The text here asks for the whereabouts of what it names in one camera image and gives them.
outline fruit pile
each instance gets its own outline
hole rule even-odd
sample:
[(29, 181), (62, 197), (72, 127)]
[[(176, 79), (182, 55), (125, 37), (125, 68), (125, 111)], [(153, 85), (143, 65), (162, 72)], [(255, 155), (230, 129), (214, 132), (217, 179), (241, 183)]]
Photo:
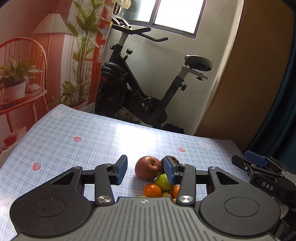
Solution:
[[(179, 161), (172, 157), (176, 164), (180, 164)], [(171, 185), (168, 181), (163, 168), (164, 158), (159, 161), (153, 156), (141, 157), (135, 166), (135, 173), (137, 177), (144, 181), (150, 181), (155, 179), (154, 183), (148, 184), (144, 187), (142, 197), (172, 197), (176, 202), (180, 185)]]

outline strawberry print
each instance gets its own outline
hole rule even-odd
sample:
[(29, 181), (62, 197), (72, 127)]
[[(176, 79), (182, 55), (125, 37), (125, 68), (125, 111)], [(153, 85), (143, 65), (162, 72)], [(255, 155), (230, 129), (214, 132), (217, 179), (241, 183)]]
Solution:
[(177, 150), (178, 150), (179, 152), (185, 152), (185, 150), (184, 150), (182, 147), (177, 147)]
[(81, 137), (74, 137), (73, 140), (75, 142), (81, 142), (82, 141)]
[(37, 170), (40, 169), (40, 167), (41, 167), (41, 163), (40, 162), (36, 162), (36, 163), (33, 164), (32, 169), (33, 169), (33, 171), (37, 171)]

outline window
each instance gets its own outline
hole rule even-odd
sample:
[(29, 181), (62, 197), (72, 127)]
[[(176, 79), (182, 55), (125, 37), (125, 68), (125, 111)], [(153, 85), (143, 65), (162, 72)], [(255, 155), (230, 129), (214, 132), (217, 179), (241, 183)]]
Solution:
[(131, 0), (119, 14), (132, 25), (148, 26), (195, 38), (206, 0)]

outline blue gripper pad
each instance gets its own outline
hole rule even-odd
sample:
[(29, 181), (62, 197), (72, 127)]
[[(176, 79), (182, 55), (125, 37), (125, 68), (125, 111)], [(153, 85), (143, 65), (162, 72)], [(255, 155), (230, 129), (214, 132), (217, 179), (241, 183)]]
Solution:
[(267, 162), (265, 161), (264, 157), (252, 152), (252, 151), (246, 151), (244, 154), (244, 157), (253, 162), (254, 164), (260, 166), (260, 167), (264, 167), (267, 165)]
[(164, 158), (163, 165), (164, 165), (165, 174), (167, 175), (169, 183), (174, 185), (175, 184), (174, 170), (173, 170), (173, 166), (171, 165), (167, 157)]
[(116, 175), (116, 182), (117, 184), (121, 184), (122, 180), (124, 178), (124, 175), (126, 174), (126, 170), (128, 168), (128, 158), (126, 155), (122, 155), (119, 158), (119, 161), (121, 160), (118, 168), (117, 168), (117, 175)]

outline bike handlebar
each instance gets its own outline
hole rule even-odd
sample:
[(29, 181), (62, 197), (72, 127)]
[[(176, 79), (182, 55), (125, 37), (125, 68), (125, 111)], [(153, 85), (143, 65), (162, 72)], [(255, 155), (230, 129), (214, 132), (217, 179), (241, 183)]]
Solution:
[(145, 27), (145, 28), (138, 28), (138, 29), (130, 29), (128, 27), (123, 27), (123, 26), (119, 26), (119, 25), (116, 25), (116, 24), (113, 24), (112, 25), (112, 28), (113, 29), (116, 29), (120, 32), (124, 32), (126, 34), (141, 34), (141, 33), (146, 33), (146, 32), (150, 32), (151, 31), (151, 28), (149, 27)]
[(140, 36), (142, 36), (142, 37), (144, 37), (146, 39), (152, 40), (153, 42), (163, 42), (163, 41), (167, 41), (168, 40), (168, 37), (164, 37), (164, 38), (160, 38), (160, 39), (155, 39), (155, 38), (152, 38), (152, 37), (150, 37), (150, 36), (148, 36), (146, 34), (142, 34), (142, 33), (137, 34), (137, 35), (140, 35)]
[(150, 32), (151, 31), (150, 27), (131, 29), (131, 28), (128, 28), (128, 27), (123, 27), (123, 26), (113, 24), (112, 28), (115, 29), (115, 30), (118, 30), (120, 32), (126, 33), (126, 34), (130, 34), (130, 35), (137, 34), (137, 35), (139, 35), (141, 37), (144, 37), (146, 39), (149, 39), (149, 40), (151, 40), (153, 42), (163, 42), (163, 41), (168, 40), (168, 37), (155, 39), (155, 38), (150, 37), (150, 36), (148, 36), (146, 34), (143, 34), (143, 33), (146, 33), (146, 32)]

